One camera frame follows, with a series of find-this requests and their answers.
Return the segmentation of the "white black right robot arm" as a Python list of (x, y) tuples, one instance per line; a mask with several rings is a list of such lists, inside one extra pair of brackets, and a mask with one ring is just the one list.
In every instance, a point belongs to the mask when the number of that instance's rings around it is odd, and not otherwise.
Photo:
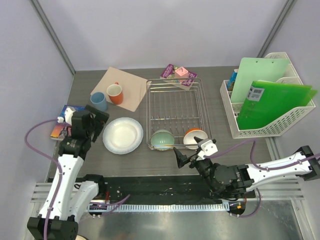
[(177, 148), (173, 149), (177, 166), (182, 168), (189, 165), (191, 169), (195, 168), (215, 199), (236, 201), (262, 185), (281, 179), (302, 178), (304, 181), (312, 181), (320, 177), (320, 155), (313, 154), (307, 145), (288, 157), (260, 164), (254, 161), (252, 149), (249, 164), (227, 166), (213, 163), (212, 159), (233, 151), (240, 144), (219, 152), (215, 139), (195, 137), (195, 140), (197, 149), (191, 156), (182, 154)]

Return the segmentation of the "blue plastic cup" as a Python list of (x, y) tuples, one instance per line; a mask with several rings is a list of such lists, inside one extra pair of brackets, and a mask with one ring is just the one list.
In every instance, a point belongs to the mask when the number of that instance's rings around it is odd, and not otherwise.
[(105, 112), (108, 109), (108, 103), (103, 92), (95, 92), (90, 96), (90, 101), (96, 109)]

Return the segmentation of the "orange ceramic mug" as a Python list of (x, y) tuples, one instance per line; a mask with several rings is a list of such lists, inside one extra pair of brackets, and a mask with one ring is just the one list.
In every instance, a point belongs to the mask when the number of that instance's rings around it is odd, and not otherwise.
[(106, 89), (106, 93), (113, 104), (120, 105), (123, 103), (123, 100), (124, 100), (123, 90), (118, 82), (116, 82), (115, 84), (111, 84)]

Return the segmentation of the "metal wire dish rack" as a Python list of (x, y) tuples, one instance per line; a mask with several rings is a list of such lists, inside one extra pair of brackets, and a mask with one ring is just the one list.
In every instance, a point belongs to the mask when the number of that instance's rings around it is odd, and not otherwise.
[[(202, 80), (150, 79), (146, 82), (146, 142), (152, 150), (194, 149), (197, 143), (184, 141), (188, 131), (197, 129), (212, 137), (209, 113)], [(170, 132), (174, 140), (159, 145), (152, 139), (160, 130)]]

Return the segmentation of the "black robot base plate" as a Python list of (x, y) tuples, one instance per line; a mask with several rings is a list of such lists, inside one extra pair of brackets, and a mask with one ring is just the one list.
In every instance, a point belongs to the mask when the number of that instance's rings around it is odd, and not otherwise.
[(84, 181), (92, 181), (101, 187), (96, 200), (105, 200), (106, 196), (111, 203), (123, 200), (129, 205), (204, 205), (220, 204), (222, 201), (237, 201), (240, 198), (255, 198), (254, 191), (245, 192), (243, 188), (214, 192), (199, 175), (175, 176), (137, 176), (137, 177), (103, 177), (101, 175), (87, 174), (75, 180), (67, 181), (62, 178), (59, 192), (70, 185), (72, 190), (78, 190)]

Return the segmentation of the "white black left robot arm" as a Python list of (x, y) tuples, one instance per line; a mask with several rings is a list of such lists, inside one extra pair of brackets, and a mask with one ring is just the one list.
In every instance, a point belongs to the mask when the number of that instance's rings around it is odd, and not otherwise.
[(107, 192), (104, 177), (88, 174), (76, 194), (72, 194), (77, 175), (86, 155), (105, 124), (109, 114), (86, 105), (83, 110), (68, 107), (58, 123), (70, 128), (58, 147), (54, 159), (56, 173), (48, 196), (38, 216), (30, 217), (27, 229), (36, 240), (74, 240), (78, 235), (79, 221), (90, 202), (102, 199)]

